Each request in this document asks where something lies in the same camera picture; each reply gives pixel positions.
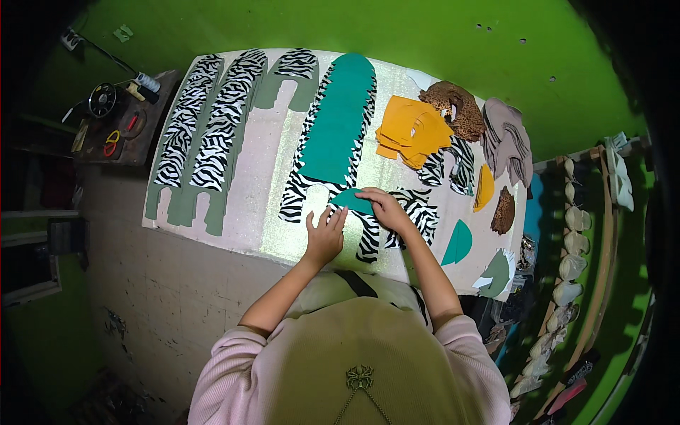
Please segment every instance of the spider brooch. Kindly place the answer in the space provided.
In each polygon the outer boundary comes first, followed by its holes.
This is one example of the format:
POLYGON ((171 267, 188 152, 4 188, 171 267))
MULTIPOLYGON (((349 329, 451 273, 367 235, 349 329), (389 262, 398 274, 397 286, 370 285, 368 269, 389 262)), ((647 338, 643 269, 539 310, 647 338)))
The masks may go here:
POLYGON ((356 390, 358 388, 368 388, 373 383, 373 368, 364 366, 355 366, 347 371, 347 387, 356 390))

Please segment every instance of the wooden table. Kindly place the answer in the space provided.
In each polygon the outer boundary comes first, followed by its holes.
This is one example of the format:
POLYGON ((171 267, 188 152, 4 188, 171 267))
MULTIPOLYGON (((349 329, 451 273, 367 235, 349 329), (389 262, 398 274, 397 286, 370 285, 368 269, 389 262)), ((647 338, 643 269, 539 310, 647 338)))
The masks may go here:
POLYGON ((81 164, 144 165, 152 143, 158 140, 162 131, 181 76, 176 69, 154 76, 160 82, 157 93, 159 99, 155 104, 140 102, 124 90, 119 92, 121 99, 108 116, 90 119, 83 146, 80 151, 73 153, 74 161, 81 164), (105 156, 104 143, 107 137, 116 129, 123 132, 135 111, 140 112, 138 125, 141 132, 127 139, 121 136, 113 155, 105 156))

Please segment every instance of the hand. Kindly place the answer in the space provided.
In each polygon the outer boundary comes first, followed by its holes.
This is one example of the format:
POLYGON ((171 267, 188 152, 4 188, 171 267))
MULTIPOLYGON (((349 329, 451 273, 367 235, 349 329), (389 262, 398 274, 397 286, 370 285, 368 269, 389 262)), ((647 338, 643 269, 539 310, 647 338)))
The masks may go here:
POLYGON ((347 207, 336 210, 330 220, 328 219, 329 216, 330 207, 327 207, 321 214, 319 225, 316 227, 311 223, 314 211, 311 211, 307 216, 307 251, 305 251, 301 261, 308 261, 319 270, 340 254, 345 241, 342 228, 345 226, 345 219, 347 218, 347 207))
POLYGON ((411 227, 415 227, 406 211, 391 194, 378 188, 363 188, 354 194, 357 198, 368 199, 373 206, 373 213, 380 223, 400 235, 404 235, 411 227))

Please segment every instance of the power outlet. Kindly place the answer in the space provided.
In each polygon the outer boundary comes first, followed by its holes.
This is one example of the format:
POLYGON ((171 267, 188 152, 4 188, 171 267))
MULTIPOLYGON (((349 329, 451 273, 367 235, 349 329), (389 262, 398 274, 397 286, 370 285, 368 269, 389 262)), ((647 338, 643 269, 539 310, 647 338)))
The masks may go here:
POLYGON ((73 49, 78 45, 83 40, 83 37, 80 37, 78 34, 75 33, 75 31, 71 28, 68 27, 66 31, 59 37, 59 41, 66 47, 66 49, 69 50, 69 52, 73 52, 73 49))

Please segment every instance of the red-handled tool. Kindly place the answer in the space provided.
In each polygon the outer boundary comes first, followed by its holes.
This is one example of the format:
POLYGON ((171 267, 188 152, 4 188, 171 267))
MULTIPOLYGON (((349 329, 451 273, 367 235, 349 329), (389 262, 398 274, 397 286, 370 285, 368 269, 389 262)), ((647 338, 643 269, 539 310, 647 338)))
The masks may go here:
POLYGON ((127 131, 132 130, 132 128, 137 124, 137 119, 139 119, 139 111, 135 111, 135 116, 133 116, 130 119, 130 123, 128 124, 127 128, 125 128, 127 131))

